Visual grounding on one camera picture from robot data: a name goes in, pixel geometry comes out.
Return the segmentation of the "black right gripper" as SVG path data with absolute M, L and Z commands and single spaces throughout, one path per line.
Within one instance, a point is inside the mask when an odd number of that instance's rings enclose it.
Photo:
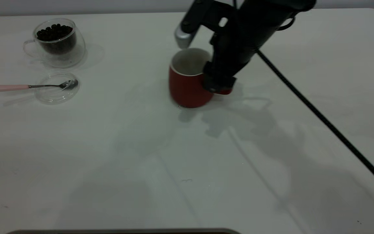
M 212 37 L 214 53 L 212 61 L 203 67 L 203 88 L 229 95 L 237 80 L 234 75 L 289 18 L 293 18 L 289 6 L 241 6 L 235 10 L 223 29 Z M 217 77 L 222 77 L 222 88 Z

